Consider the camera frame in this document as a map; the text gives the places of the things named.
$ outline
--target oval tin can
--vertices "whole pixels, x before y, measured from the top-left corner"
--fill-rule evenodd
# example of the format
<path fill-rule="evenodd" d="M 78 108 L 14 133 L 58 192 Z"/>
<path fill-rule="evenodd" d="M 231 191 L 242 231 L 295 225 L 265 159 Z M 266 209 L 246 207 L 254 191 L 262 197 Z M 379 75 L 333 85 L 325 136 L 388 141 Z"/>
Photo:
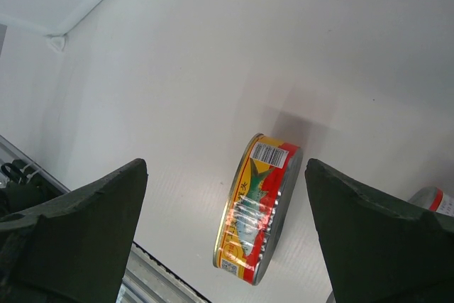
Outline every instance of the oval tin can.
<path fill-rule="evenodd" d="M 420 189 L 409 203 L 446 216 L 454 216 L 454 198 L 437 187 Z"/>
<path fill-rule="evenodd" d="M 257 285 L 279 240 L 301 167 L 300 147 L 257 134 L 245 149 L 224 207 L 213 264 Z"/>

